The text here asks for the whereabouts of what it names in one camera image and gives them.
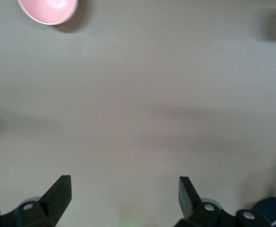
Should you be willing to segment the pink bowl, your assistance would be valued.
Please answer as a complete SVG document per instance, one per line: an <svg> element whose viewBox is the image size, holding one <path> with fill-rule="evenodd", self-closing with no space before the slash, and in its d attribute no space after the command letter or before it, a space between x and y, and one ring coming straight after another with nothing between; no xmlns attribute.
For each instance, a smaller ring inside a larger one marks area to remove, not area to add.
<svg viewBox="0 0 276 227"><path fill-rule="evenodd" d="M59 25L74 14L79 0L17 0L21 9L34 21L44 25Z"/></svg>

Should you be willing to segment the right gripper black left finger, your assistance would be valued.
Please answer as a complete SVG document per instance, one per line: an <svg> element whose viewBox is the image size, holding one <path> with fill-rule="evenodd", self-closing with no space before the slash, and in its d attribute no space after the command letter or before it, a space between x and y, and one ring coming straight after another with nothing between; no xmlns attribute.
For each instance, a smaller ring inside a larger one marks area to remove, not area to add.
<svg viewBox="0 0 276 227"><path fill-rule="evenodd" d="M62 175L41 197L0 214L0 227L56 227L71 202L71 177Z"/></svg>

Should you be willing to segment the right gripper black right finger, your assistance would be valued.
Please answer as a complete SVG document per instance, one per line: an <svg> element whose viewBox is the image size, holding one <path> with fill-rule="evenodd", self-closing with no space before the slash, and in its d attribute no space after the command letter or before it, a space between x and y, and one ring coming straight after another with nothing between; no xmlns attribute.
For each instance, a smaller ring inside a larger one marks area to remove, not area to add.
<svg viewBox="0 0 276 227"><path fill-rule="evenodd" d="M264 217L251 210L235 216L212 202L203 202L188 177L179 178L178 200L184 218L174 227L264 227Z"/></svg>

